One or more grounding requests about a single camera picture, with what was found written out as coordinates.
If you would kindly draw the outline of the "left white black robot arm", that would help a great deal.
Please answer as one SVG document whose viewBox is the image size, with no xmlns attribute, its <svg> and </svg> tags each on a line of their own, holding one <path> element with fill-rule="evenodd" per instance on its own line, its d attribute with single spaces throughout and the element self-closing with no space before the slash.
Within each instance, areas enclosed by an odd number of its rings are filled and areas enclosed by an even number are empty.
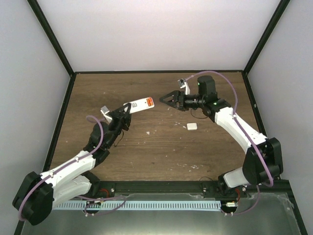
<svg viewBox="0 0 313 235">
<path fill-rule="evenodd" d="M 82 195 L 96 197 L 100 192 L 98 178 L 90 170 L 109 155 L 117 137 L 127 131 L 131 123 L 131 103 L 108 111 L 101 109 L 108 123 L 95 120 L 87 145 L 63 164 L 42 172 L 28 173 L 15 195 L 12 205 L 18 210 L 20 221 L 38 225 L 59 204 Z"/>
</svg>

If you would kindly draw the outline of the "white remote control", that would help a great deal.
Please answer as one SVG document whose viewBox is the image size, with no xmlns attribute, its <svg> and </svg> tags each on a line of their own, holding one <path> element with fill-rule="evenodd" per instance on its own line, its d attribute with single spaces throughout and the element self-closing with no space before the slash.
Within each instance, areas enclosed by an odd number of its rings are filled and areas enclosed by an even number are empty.
<svg viewBox="0 0 313 235">
<path fill-rule="evenodd" d="M 154 106 L 152 106 L 152 107 L 148 106 L 148 101 L 147 101 L 148 98 L 149 97 L 130 101 L 130 103 L 132 105 L 130 113 L 131 114 L 137 113 L 137 112 L 141 112 L 141 111 L 153 108 Z"/>
</svg>

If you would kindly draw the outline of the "white battery cover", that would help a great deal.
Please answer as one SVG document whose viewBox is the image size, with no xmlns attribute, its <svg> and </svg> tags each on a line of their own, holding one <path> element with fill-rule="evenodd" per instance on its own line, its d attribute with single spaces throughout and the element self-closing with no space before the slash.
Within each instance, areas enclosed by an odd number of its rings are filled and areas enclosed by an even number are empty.
<svg viewBox="0 0 313 235">
<path fill-rule="evenodd" d="M 196 123 L 188 123 L 186 125 L 188 131 L 197 130 L 198 126 Z"/>
</svg>

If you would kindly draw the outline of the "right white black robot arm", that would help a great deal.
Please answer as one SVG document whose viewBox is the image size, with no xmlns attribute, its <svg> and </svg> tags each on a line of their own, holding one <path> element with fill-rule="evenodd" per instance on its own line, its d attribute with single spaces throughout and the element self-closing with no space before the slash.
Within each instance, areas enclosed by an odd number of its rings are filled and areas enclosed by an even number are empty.
<svg viewBox="0 0 313 235">
<path fill-rule="evenodd" d="M 245 160 L 241 168 L 218 177 L 217 191 L 229 197 L 235 188 L 244 185 L 267 187 L 283 172 L 281 144 L 277 138 L 269 139 L 242 118 L 227 101 L 218 97 L 215 80 L 204 75 L 197 78 L 198 93 L 191 94 L 186 79 L 178 81 L 180 90 L 172 91 L 159 100 L 179 111 L 201 109 L 212 122 L 222 127 L 243 149 Z"/>
</svg>

